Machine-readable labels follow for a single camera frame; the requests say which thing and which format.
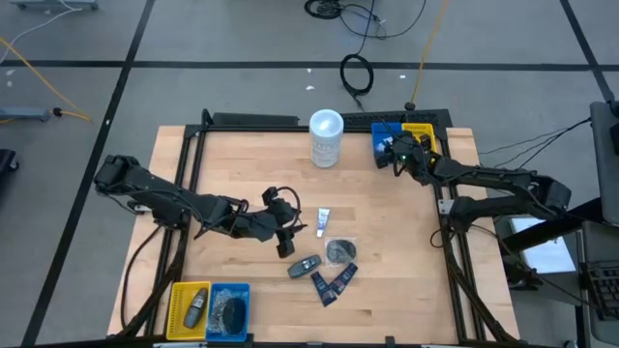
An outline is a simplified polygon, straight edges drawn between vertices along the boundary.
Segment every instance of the yellow plastic basket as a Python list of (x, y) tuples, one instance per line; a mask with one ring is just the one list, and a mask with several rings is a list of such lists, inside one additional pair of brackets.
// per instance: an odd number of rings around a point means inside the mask
[(402, 130), (412, 132), (417, 141), (420, 141), (419, 138), (422, 135), (429, 135), (429, 138), (432, 139), (432, 151), (436, 152), (436, 138), (434, 137), (434, 127), (432, 124), (405, 123), (402, 124)]
[[(185, 321), (187, 309), (189, 309), (193, 298), (201, 288), (206, 288), (206, 293), (208, 294), (208, 298), (205, 299), (206, 308), (204, 308), (202, 317), (197, 325), (190, 329), (185, 327), (183, 322)], [(177, 282), (172, 284), (165, 337), (169, 340), (204, 340), (206, 335), (206, 316), (209, 312), (210, 302), (210, 281)]]

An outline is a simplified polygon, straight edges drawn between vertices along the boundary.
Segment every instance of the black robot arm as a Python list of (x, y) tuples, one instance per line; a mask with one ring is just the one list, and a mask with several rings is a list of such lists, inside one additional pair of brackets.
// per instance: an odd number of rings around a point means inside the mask
[[(201, 224), (194, 238), (213, 230), (232, 238), (255, 238), (265, 242), (278, 236), (281, 258), (294, 252), (292, 238), (304, 225), (294, 225), (301, 213), (281, 198), (279, 189), (268, 188), (262, 194), (266, 209), (248, 213), (249, 202), (213, 194), (196, 194), (151, 174), (129, 156), (107, 156), (95, 176), (95, 190), (102, 195), (128, 195), (150, 208), (155, 223), (182, 228), (191, 214)], [(283, 227), (293, 221), (289, 227)]]
[(483, 200), (439, 200), (439, 213), (456, 231), (468, 231), (477, 218), (483, 217), (530, 214), (552, 220), (567, 210), (572, 195), (566, 186), (536, 171), (463, 165), (442, 157), (433, 153), (424, 139), (418, 142), (409, 131), (396, 136), (388, 152), (397, 175), (405, 170), (422, 185), (462, 184), (512, 194)]

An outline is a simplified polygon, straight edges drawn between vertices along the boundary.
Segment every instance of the white plastic container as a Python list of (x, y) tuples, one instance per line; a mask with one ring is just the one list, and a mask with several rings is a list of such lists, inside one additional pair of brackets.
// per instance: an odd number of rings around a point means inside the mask
[(309, 119), (311, 161), (320, 168), (329, 168), (339, 160), (344, 120), (334, 110), (322, 109)]

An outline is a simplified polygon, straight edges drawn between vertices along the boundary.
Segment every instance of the floor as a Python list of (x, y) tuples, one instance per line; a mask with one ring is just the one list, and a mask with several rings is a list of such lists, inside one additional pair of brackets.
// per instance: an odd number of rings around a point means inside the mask
[[(133, 217), (91, 190), (101, 155), (132, 155), (147, 166), (158, 126), (196, 123), (203, 107), (297, 115), (303, 124), (318, 108), (358, 111), (338, 66), (361, 38), (338, 20), (308, 16), (303, 3), (100, 0), (99, 11), (69, 14), (15, 45), (94, 122), (62, 117), (0, 126), (0, 148), (16, 150), (21, 161), (0, 195), (0, 346), (24, 338), (61, 237), (63, 245), (71, 236), (73, 242), (40, 332), (29, 337), (42, 344), (106, 332)], [(362, 55), (385, 63), (361, 97), (367, 111), (399, 110), (410, 99), (417, 65), (407, 63), (420, 61), (440, 5), (427, 0), (406, 35), (366, 42)], [(377, 0), (375, 12), (393, 34), (421, 6), (422, 0)], [(480, 151), (585, 119), (589, 103), (603, 100), (604, 81), (619, 91), (618, 11), (614, 0), (452, 1), (417, 105), (449, 108), (457, 127), (473, 129)], [(0, 35), (11, 40), (50, 16), (0, 2)], [(346, 19), (365, 29), (362, 18)], [(66, 107), (15, 59), (0, 66), (0, 104)], [(367, 79), (361, 69), (346, 75), (353, 85)], [(482, 161), (495, 164), (522, 149)], [(527, 167), (570, 187), (572, 206), (599, 194), (588, 127), (566, 134)], [(524, 339), (556, 346), (575, 338), (571, 307), (521, 294), (514, 304)]]

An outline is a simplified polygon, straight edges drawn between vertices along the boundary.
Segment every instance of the wooden table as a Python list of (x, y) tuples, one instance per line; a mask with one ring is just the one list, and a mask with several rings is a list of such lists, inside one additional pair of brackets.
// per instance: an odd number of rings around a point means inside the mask
[[(183, 131), (184, 127), (159, 129), (152, 173), (173, 181)], [(448, 135), (454, 159), (478, 163), (470, 129), (448, 129)], [(197, 192), (246, 198), (259, 207), (260, 194), (269, 186), (291, 186), (301, 197), (301, 219), (309, 226), (296, 235), (293, 255), (279, 259), (276, 238), (259, 243), (209, 232), (197, 241), (191, 239), (183, 271), (185, 281), (248, 282), (250, 332), (255, 341), (380, 343), (386, 335), (393, 335), (398, 343), (457, 343), (443, 251), (429, 244), (430, 234), (438, 229), (432, 189), (406, 175), (394, 177), (391, 168), (376, 169), (370, 134), (346, 133), (339, 162), (331, 169), (319, 169), (310, 160), (308, 133), (207, 133)], [(486, 197), (483, 188), (459, 187), (458, 191), (478, 199)], [(294, 202), (291, 196), (283, 196)], [(305, 256), (324, 256), (325, 240), (316, 238), (319, 207), (332, 209), (325, 237), (354, 237), (358, 250), (359, 271), (338, 300), (326, 308), (308, 276), (290, 279), (286, 273)], [(477, 223), (492, 228), (489, 219)], [(197, 225), (192, 224), (192, 235)], [(154, 228), (150, 216), (136, 219), (128, 259)], [(133, 265), (128, 316), (136, 313), (151, 292), (161, 240), (162, 233)], [(440, 237), (435, 242), (440, 244)], [(468, 243), (478, 293), (506, 331), (518, 337), (496, 241), (471, 229)], [(319, 271), (331, 281), (341, 268), (320, 266)], [(120, 289), (109, 324), (111, 334), (121, 329)], [(162, 333), (167, 300), (164, 294), (156, 333)], [(474, 337), (470, 315), (465, 316), (468, 335)]]

